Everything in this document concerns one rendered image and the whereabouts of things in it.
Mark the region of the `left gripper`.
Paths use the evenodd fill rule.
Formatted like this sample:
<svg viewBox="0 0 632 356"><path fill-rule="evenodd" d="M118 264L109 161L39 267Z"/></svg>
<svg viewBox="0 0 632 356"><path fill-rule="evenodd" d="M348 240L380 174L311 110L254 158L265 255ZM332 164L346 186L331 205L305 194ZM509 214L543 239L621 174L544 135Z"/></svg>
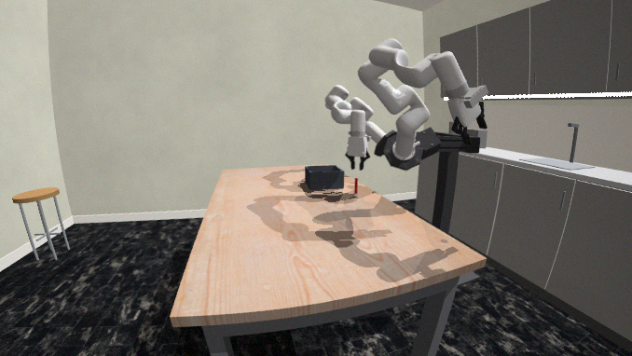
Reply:
<svg viewBox="0 0 632 356"><path fill-rule="evenodd" d="M465 98L459 99L459 97L455 99L448 98L447 104L454 121L452 130L461 135L465 144L472 144L471 138L467 133L467 127L476 119L480 129L487 128L487 124L484 119L484 103L479 102L474 108L466 108L463 102L464 99Z"/></svg>

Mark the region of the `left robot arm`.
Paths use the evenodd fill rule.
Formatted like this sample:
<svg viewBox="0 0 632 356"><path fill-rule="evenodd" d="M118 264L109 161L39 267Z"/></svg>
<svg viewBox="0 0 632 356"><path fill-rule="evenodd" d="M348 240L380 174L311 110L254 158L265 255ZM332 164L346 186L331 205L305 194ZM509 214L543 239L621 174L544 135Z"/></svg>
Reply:
<svg viewBox="0 0 632 356"><path fill-rule="evenodd" d="M414 66L407 66L408 55L400 42L387 39L370 51L369 61L358 70L362 83L377 95L391 114L396 115L412 106L396 120L398 132L392 152L401 160L409 160L415 155L415 147L420 145L420 142L414 144L416 130L430 117L429 110L411 87L424 88L438 77L447 97L465 98L463 102L466 108L474 108L488 94L487 86L468 87L467 80L450 51L431 54ZM388 69L393 70L405 85L394 89L388 81L378 78Z"/></svg>

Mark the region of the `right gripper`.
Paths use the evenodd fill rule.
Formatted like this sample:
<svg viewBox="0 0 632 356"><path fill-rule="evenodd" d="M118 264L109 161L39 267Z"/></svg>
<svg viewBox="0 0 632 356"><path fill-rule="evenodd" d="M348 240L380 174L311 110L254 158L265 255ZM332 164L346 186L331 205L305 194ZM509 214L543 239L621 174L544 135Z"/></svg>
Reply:
<svg viewBox="0 0 632 356"><path fill-rule="evenodd" d="M356 137L356 138L352 138ZM365 157L366 155L366 157ZM364 162L370 158L367 152L367 140L365 136L351 136L348 139L347 153L345 156L350 160L351 169L355 169L355 157L360 157L360 171L364 168ZM364 158L364 159L363 159Z"/></svg>

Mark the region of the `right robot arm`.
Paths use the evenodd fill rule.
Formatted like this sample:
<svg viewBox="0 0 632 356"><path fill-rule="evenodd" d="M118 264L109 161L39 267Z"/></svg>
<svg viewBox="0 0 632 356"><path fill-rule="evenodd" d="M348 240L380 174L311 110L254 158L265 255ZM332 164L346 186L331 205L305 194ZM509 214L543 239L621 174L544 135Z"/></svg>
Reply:
<svg viewBox="0 0 632 356"><path fill-rule="evenodd" d="M348 96L349 93L346 89L336 85L325 97L325 107L331 110L331 116L336 123L350 124L350 131L348 132L350 136L362 137L367 134L368 136L365 137L368 142L372 139L376 144L378 144L382 137L387 133L382 131L373 122L368 121L368 119L374 114L374 111L362 100L356 97L347 103L345 100Z"/></svg>

